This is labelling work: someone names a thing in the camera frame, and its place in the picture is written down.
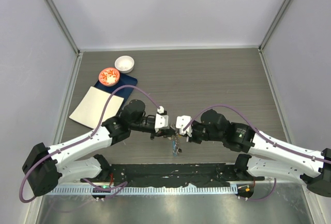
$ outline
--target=white wall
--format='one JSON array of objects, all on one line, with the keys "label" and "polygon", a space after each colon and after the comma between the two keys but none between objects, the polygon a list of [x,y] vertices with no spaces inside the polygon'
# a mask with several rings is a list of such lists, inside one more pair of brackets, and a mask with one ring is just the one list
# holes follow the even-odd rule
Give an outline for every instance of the white wall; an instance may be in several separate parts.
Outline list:
[{"label": "white wall", "polygon": [[331,148],[330,20],[330,0],[294,0],[265,49],[293,139],[315,150]]},{"label": "white wall", "polygon": [[80,49],[259,45],[283,0],[54,0]]},{"label": "white wall", "polygon": [[74,58],[43,0],[0,0],[1,223],[24,223],[22,165],[52,142]]}]

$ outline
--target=metal corner post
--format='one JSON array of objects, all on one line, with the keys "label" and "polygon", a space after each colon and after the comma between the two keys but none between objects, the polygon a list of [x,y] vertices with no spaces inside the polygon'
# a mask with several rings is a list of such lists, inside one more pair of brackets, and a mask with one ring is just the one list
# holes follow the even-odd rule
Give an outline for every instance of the metal corner post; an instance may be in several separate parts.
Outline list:
[{"label": "metal corner post", "polygon": [[281,4],[281,7],[279,8],[279,10],[278,10],[274,20],[272,21],[266,35],[264,36],[261,45],[259,46],[260,51],[263,51],[263,49],[265,48],[265,46],[268,43],[271,35],[273,34],[274,30],[278,26],[281,18],[285,14],[285,12],[288,9],[291,2],[292,2],[292,0],[284,0],[283,3]]},{"label": "metal corner post", "polygon": [[47,4],[49,10],[52,12],[54,18],[56,19],[57,23],[59,24],[62,32],[66,36],[66,38],[67,38],[68,42],[70,43],[72,49],[74,50],[75,54],[77,56],[79,56],[79,52],[80,51],[79,51],[79,49],[78,49],[75,41],[73,40],[72,35],[70,34],[70,32],[69,32],[66,24],[64,23],[61,15],[59,14],[59,12],[58,12],[58,10],[57,10],[57,8],[56,8],[53,0],[45,0],[45,2]]}]

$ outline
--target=robotic arm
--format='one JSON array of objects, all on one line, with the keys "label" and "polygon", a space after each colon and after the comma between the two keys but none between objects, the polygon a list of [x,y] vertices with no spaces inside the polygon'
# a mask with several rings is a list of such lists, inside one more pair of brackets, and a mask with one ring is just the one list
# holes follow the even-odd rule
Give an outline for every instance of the robotic arm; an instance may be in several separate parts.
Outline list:
[{"label": "robotic arm", "polygon": [[[177,117],[175,130],[170,127],[169,117],[163,107],[158,108],[155,115],[146,116],[145,104],[140,100],[133,100],[117,116],[103,122],[96,132],[92,130],[68,142],[49,147],[45,147],[43,143],[37,144],[22,169],[27,174],[38,161],[52,154],[27,178],[34,195],[42,196],[64,182],[86,177],[100,182],[108,180],[111,166],[102,155],[76,160],[128,138],[132,130],[150,133],[151,139],[174,138],[180,134],[188,142],[200,144],[202,141],[219,141],[232,151],[246,153],[240,154],[234,165],[239,178],[276,177],[306,184],[310,191],[331,197],[331,165],[320,161],[331,161],[330,149],[319,152],[288,144],[263,132],[256,133],[246,124],[230,123],[222,114],[212,109],[201,115],[200,123],[191,120],[190,116]],[[65,151],[56,152],[64,147]]]}]

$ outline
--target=dark blue tray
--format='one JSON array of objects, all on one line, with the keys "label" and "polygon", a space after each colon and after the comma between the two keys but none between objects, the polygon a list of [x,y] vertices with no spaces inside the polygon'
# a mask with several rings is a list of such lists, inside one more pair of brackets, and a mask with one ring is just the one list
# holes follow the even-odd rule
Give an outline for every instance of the dark blue tray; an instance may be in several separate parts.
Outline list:
[{"label": "dark blue tray", "polygon": [[[94,85],[95,88],[98,88],[102,91],[108,92],[108,93],[112,93],[115,89],[117,89],[118,87],[121,87],[123,85],[133,85],[136,86],[138,83],[138,80],[136,78],[130,77],[126,74],[120,73],[121,75],[119,76],[119,81],[118,83],[116,83],[114,86],[104,86],[102,83],[100,83],[100,81],[98,80],[98,82]],[[124,103],[127,101],[127,99],[129,98],[129,96],[131,95],[133,91],[133,88],[122,88],[120,91],[116,92],[116,96],[119,97],[123,97],[123,103],[122,106],[124,105]]]}]

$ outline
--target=red wire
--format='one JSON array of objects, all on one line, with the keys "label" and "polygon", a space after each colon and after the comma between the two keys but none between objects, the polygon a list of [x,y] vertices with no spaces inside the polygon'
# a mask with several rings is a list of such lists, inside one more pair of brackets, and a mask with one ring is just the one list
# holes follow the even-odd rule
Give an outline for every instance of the red wire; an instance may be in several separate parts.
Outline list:
[{"label": "red wire", "polygon": [[112,185],[114,178],[113,178],[113,173],[109,175],[110,176],[110,183],[109,183],[109,187]]}]

